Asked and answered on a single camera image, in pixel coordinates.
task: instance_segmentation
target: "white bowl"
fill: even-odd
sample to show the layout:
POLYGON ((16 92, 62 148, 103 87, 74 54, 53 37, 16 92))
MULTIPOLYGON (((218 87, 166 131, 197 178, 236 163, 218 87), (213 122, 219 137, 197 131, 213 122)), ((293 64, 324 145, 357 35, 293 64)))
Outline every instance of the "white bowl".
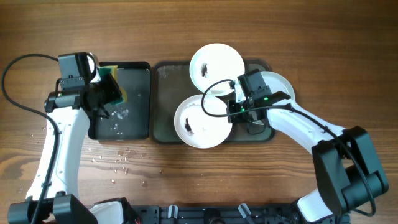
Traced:
MULTIPOLYGON (((174 128, 183 142, 207 149, 222 143, 231 132, 232 124, 228 123, 227 117, 215 118, 205 114, 201 98, 202 95, 195 95, 181 103, 174 115, 174 128)), ((211 114, 226 114, 226 104, 215 96, 206 95, 204 105, 211 114)))
MULTIPOLYGON (((244 74, 244 63, 240 54, 225 44, 209 44, 199 49, 189 64, 193 84, 204 93, 206 89, 223 79, 235 80, 244 74)), ((214 86, 208 95, 225 96, 232 93, 228 82, 214 86)))

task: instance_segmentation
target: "water droplet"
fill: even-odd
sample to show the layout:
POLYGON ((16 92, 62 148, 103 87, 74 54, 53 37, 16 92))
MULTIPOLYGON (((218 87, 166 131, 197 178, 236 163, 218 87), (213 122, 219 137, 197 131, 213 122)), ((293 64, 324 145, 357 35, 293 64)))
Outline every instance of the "water droplet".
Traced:
POLYGON ((148 187, 148 183, 146 181, 142 181, 141 186, 147 188, 148 187))

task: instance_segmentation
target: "sponge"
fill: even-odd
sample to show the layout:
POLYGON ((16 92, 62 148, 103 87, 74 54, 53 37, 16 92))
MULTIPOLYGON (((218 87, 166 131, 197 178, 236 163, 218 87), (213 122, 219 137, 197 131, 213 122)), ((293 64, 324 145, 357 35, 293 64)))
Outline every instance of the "sponge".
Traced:
MULTIPOLYGON (((118 83, 118 66, 117 65, 103 66, 103 67, 99 68, 98 73, 101 78, 110 73, 112 75, 113 79, 115 79, 116 83, 118 83)), ((120 86, 119 86, 119 89, 120 89, 120 92, 122 93, 122 97, 110 102, 110 104, 117 105, 120 103, 127 102, 126 91, 124 90, 123 87, 120 87, 120 86)))

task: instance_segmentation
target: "wood grain surface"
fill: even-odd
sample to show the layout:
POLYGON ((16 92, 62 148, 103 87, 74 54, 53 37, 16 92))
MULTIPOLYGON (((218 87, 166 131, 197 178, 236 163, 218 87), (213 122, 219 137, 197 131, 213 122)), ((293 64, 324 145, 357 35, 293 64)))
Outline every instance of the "wood grain surface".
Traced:
MULTIPOLYGON (((353 223, 398 219, 397 1, 39 2, 45 4, 0 4, 1 70, 28 53, 87 51, 101 61, 153 66, 161 60, 189 60, 206 44, 228 44, 245 58, 266 60, 291 82, 305 109, 370 133, 390 190, 376 199, 374 217, 353 213, 353 223)), ((43 111, 59 76, 57 63, 28 58, 7 74, 6 89, 17 102, 43 111)), ((22 202, 32 183, 44 126, 44 119, 0 96, 1 223, 7 222, 9 205, 22 202)), ((206 150, 150 139, 98 142, 87 137, 78 179, 85 205, 114 197, 136 205, 290 203, 317 187, 312 157, 282 133, 267 144, 206 150), (115 163, 118 151, 126 149, 131 157, 115 163), (127 175, 122 167, 129 169, 127 175)))

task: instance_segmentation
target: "wooden table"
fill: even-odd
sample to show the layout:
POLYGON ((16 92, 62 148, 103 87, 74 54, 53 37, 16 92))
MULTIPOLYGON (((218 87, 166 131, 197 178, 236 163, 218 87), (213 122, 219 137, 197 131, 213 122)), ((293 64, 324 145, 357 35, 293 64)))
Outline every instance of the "wooden table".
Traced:
MULTIPOLYGON (((390 190, 376 199, 374 217, 353 213, 353 223, 396 222, 397 1, 39 2, 0 4, 1 70, 28 53, 94 52, 102 61, 155 65, 189 60, 206 44, 228 44, 245 58, 266 60, 291 82, 307 110, 370 133, 390 190)), ((16 101, 43 111, 59 76, 57 63, 29 58, 15 64, 6 88, 16 101)), ((0 104, 0 221, 6 223, 10 203, 24 200, 36 173, 45 120, 2 95, 0 104)), ((317 187, 312 157, 282 133, 267 144, 207 150, 162 146, 150 139, 86 138, 78 179, 85 205, 114 197, 136 205, 290 203, 317 187), (135 156, 115 164, 118 151, 126 149, 135 156), (129 168, 128 175, 114 173, 122 167, 129 168)))

